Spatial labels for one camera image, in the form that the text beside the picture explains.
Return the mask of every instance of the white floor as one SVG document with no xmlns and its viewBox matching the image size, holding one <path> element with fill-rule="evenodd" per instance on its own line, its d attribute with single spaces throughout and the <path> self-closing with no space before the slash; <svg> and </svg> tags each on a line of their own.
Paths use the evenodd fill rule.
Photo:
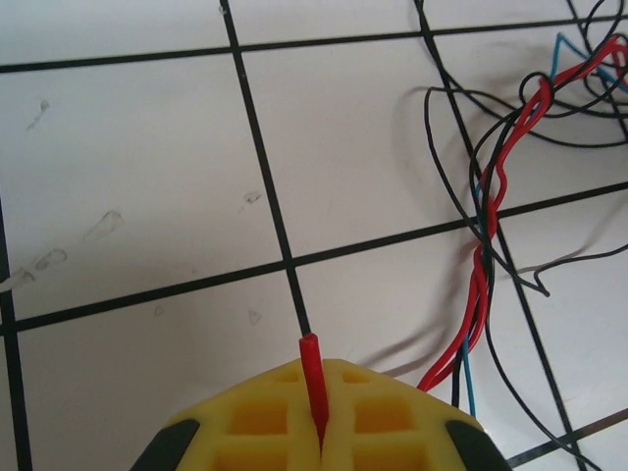
<svg viewBox="0 0 628 471">
<path fill-rule="evenodd" d="M 409 0 L 231 3 L 242 44 L 418 28 Z M 595 2 L 574 3 L 584 17 Z M 602 12 L 612 14 L 613 2 L 606 3 Z M 481 9 L 471 0 L 426 4 L 433 28 L 571 19 L 566 0 L 492 0 Z M 222 13 L 217 0 L 5 3 L 0 66 L 221 48 L 229 45 Z M 576 26 L 545 26 L 459 31 L 437 42 L 464 86 L 513 100 L 523 77 L 550 68 L 559 31 L 580 41 Z M 244 53 L 243 60 L 324 355 L 415 384 L 461 319 L 470 266 L 460 261 L 460 248 L 470 233 L 439 232 L 305 262 L 316 252 L 458 219 L 427 149 L 423 90 L 442 82 L 422 39 L 278 48 Z M 563 62 L 576 59 L 565 54 Z M 580 88 L 565 93 L 572 101 L 583 96 Z M 231 53 L 0 75 L 0 105 L 0 187 L 13 274 L 1 287 L 13 289 L 19 325 L 281 261 Z M 464 100 L 460 109 L 476 139 L 494 122 Z M 435 98 L 432 116 L 445 168 L 466 194 L 467 157 L 446 99 Z M 617 123 L 587 117 L 539 129 L 585 143 L 623 138 Z M 514 208 L 625 183 L 628 154 L 625 147 L 575 150 L 525 137 L 506 170 L 504 207 Z M 510 216 L 502 226 L 518 267 L 586 243 L 591 252 L 611 249 L 626 243 L 628 193 Z M 550 298 L 526 294 L 574 429 L 627 406 L 627 256 L 561 267 L 544 277 Z M 295 358 L 299 330 L 286 273 L 275 265 L 263 273 L 20 332 L 33 469 L 129 469 L 172 413 Z M 563 435 L 504 272 L 492 312 L 513 383 Z M 548 440 L 509 395 L 483 341 L 472 371 L 478 419 L 506 457 Z M 0 469 L 15 471 L 8 385 L 2 359 Z M 448 400 L 449 384 L 434 394 Z M 627 423 L 581 441 L 604 470 L 628 467 Z M 577 466 L 554 451 L 517 469 Z"/>
</svg>

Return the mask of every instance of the red plastic rod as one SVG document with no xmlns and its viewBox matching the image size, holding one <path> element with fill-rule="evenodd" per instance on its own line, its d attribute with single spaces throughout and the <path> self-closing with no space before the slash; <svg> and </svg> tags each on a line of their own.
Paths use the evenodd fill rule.
<svg viewBox="0 0 628 471">
<path fill-rule="evenodd" d="M 325 439 L 325 429 L 330 419 L 330 404 L 327 398 L 327 388 L 325 386 L 325 373 L 323 372 L 323 361 L 321 360 L 321 350 L 318 346 L 318 337 L 308 334 L 298 342 L 301 350 L 301 364 L 307 385 L 307 395 L 310 398 L 310 412 L 316 432 L 318 433 L 318 443 L 323 449 Z"/>
</svg>

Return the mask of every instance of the wire bundle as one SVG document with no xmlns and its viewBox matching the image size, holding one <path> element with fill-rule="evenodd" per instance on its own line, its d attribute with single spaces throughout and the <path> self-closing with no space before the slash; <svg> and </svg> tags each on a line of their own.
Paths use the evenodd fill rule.
<svg viewBox="0 0 628 471">
<path fill-rule="evenodd" d="M 580 147 L 580 148 L 604 148 L 614 147 L 618 145 L 624 145 L 628 142 L 628 130 L 626 130 L 623 123 L 624 118 L 628 118 L 628 114 L 620 111 L 619 107 L 626 103 L 617 103 L 612 92 L 619 89 L 628 89 L 626 86 L 625 76 L 628 74 L 626 62 L 628 58 L 628 39 L 622 34 L 615 33 L 617 26 L 621 20 L 621 12 L 624 9 L 625 0 L 619 0 L 618 13 L 612 22 L 611 28 L 606 34 L 603 41 L 593 48 L 590 41 L 587 38 L 589 33 L 589 27 L 593 20 L 593 15 L 600 7 L 604 0 L 599 0 L 594 6 L 589 17 L 586 19 L 583 27 L 583 35 L 585 37 L 585 46 L 587 53 L 579 51 L 573 44 L 571 44 L 564 35 L 559 35 L 556 40 L 556 47 L 554 48 L 553 62 L 550 75 L 536 72 L 525 77 L 519 86 L 519 97 L 522 105 L 514 107 L 509 103 L 501 100 L 498 97 L 492 96 L 490 93 L 478 90 L 464 89 L 460 84 L 448 73 L 440 59 L 434 36 L 430 30 L 430 27 L 425 18 L 423 11 L 423 0 L 415 0 L 415 5 L 419 12 L 420 26 L 423 32 L 423 37 L 428 51 L 434 59 L 441 77 L 444 83 L 450 83 L 451 86 L 445 87 L 431 87 L 428 89 L 425 95 L 424 101 L 424 120 L 425 129 L 428 137 L 428 145 L 432 157 L 434 159 L 437 170 L 445 184 L 445 189 L 455 205 L 457 211 L 462 216 L 465 224 L 472 231 L 474 236 L 479 240 L 479 244 L 473 253 L 473 272 L 469 282 L 469 294 L 467 298 L 467 305 L 462 324 L 455 338 L 445 350 L 445 352 L 439 357 L 436 363 L 428 370 L 425 376 L 422 378 L 418 385 L 418 388 L 423 391 L 428 391 L 434 386 L 441 383 L 448 375 L 453 374 L 452 379 L 452 394 L 451 400 L 454 405 L 458 405 L 459 402 L 459 374 L 461 366 L 464 365 L 467 390 L 469 393 L 469 406 L 472 414 L 475 414 L 475 404 L 473 397 L 473 390 L 471 385 L 471 375 L 468 365 L 468 353 L 477 344 L 482 332 L 486 332 L 487 344 L 491 352 L 491 356 L 496 364 L 497 371 L 503 379 L 504 383 L 508 387 L 509 391 L 514 396 L 515 400 L 523 408 L 530 419 L 542 430 L 553 442 L 559 447 L 565 449 L 572 455 L 574 455 L 579 461 L 586 463 L 593 469 L 600 470 L 595 463 L 590 459 L 580 454 L 577 450 L 572 449 L 564 442 L 560 441 L 554 436 L 544 424 L 534 415 L 527 404 L 523 401 L 519 393 L 507 378 L 503 367 L 498 359 L 493 339 L 491 336 L 490 328 L 490 310 L 493 299 L 493 291 L 495 287 L 495 263 L 497 262 L 504 270 L 512 277 L 513 281 L 521 287 L 533 289 L 537 292 L 549 296 L 550 293 L 541 283 L 539 275 L 550 268 L 565 263 L 573 263 L 583 260 L 592 260 L 595 258 L 602 258 L 606 256 L 615 255 L 624 250 L 628 250 L 628 244 L 619 247 L 615 250 L 611 250 L 605 253 L 588 255 L 583 257 L 573 257 L 566 259 L 559 259 L 555 262 L 551 262 L 542 266 L 534 273 L 535 283 L 528 282 L 522 279 L 516 272 L 516 269 L 512 263 L 508 263 L 496 252 L 492 246 L 492 239 L 498 234 L 497 224 L 497 210 L 503 201 L 507 191 L 507 176 L 504 169 L 504 163 L 508 154 L 514 147 L 514 145 L 526 134 L 533 135 L 544 141 L 548 141 L 554 144 L 568 146 L 568 147 Z M 558 54 L 561 43 L 565 43 L 573 52 L 579 55 L 585 61 L 575 67 L 572 67 L 560 74 L 557 74 Z M 589 80 L 591 77 L 598 78 L 604 88 L 603 93 L 597 93 L 591 87 Z M 530 100 L 524 97 L 524 88 L 532 80 L 538 79 L 539 89 L 532 96 Z M 570 83 L 581 81 L 584 83 L 585 88 L 592 94 L 593 99 L 585 105 L 573 105 L 556 98 L 556 94 L 565 86 Z M 485 113 L 497 118 L 497 122 L 492 126 L 486 134 L 480 139 L 476 146 L 472 146 L 470 142 L 465 142 L 467 148 L 470 151 L 469 161 L 469 188 L 473 198 L 474 208 L 476 216 L 470 217 L 462 207 L 459 199 L 457 198 L 448 178 L 445 170 L 441 164 L 434 138 L 432 134 L 432 127 L 430 122 L 430 98 L 433 93 L 442 92 L 446 93 L 450 100 L 453 100 L 455 94 L 462 94 L 475 105 L 477 105 Z M 496 103 L 507 107 L 510 112 L 505 116 L 493 111 L 485 103 L 480 101 L 479 97 L 488 98 Z M 609 104 L 613 112 L 599 111 L 593 109 L 593 107 L 599 103 Z M 565 111 L 558 113 L 550 113 L 552 106 L 557 106 Z M 543 117 L 546 118 L 564 118 L 577 113 L 582 113 L 596 118 L 611 119 L 618 122 L 622 127 L 626 138 L 616 142 L 602 142 L 602 143 L 587 143 L 579 144 L 567 141 L 561 141 L 553 137 L 543 135 L 533 131 L 533 127 Z M 497 130 L 501 128 L 497 143 L 493 149 L 491 159 L 484 170 L 481 170 L 478 155 L 482 147 L 486 144 L 489 137 L 491 137 Z M 499 183 L 497 194 L 492 195 L 492 182 L 494 176 L 497 174 L 497 180 Z"/>
</svg>

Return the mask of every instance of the black rubber part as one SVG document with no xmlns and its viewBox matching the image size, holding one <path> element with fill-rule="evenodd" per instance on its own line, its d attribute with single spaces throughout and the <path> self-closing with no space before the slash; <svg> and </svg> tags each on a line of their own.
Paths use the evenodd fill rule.
<svg viewBox="0 0 628 471">
<path fill-rule="evenodd" d="M 512 471 L 487 434 L 458 420 L 445 426 L 467 471 Z"/>
<path fill-rule="evenodd" d="M 131 471 L 177 471 L 200 424 L 187 419 L 159 431 Z"/>
</svg>

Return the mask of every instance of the yellow plastic part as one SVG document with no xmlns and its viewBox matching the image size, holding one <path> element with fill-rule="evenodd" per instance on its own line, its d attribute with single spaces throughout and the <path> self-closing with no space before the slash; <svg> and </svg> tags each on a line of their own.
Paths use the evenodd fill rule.
<svg viewBox="0 0 628 471">
<path fill-rule="evenodd" d="M 324 360 L 324 370 L 330 421 L 322 453 L 296 360 L 174 417 L 170 424 L 201 424 L 177 471 L 464 471 L 445 422 L 482 430 L 473 418 L 343 360 Z"/>
</svg>

